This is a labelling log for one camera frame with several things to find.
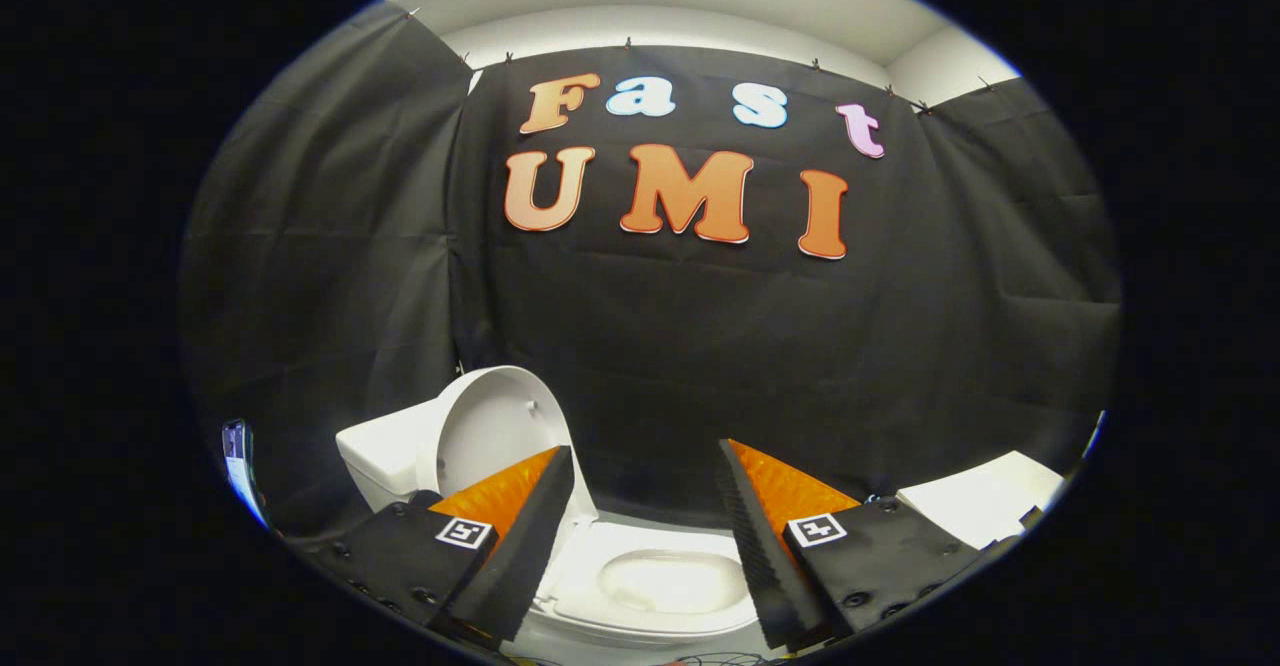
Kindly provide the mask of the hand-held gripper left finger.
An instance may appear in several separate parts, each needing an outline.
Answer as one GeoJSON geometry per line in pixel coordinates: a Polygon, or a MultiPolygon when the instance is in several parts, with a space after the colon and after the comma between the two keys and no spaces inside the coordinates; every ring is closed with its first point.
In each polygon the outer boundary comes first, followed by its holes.
{"type": "Polygon", "coordinates": [[[419,489],[343,532],[291,537],[320,575],[396,622],[466,644],[517,635],[576,484],[557,446],[452,494],[419,489]]]}

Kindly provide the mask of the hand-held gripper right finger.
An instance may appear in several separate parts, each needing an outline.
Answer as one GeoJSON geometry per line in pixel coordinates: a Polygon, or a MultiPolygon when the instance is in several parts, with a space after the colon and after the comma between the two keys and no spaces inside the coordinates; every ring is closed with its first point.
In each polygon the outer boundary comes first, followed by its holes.
{"type": "Polygon", "coordinates": [[[863,503],[759,450],[719,442],[717,484],[771,648],[842,640],[928,605],[1001,553],[901,499],[863,503]]]}

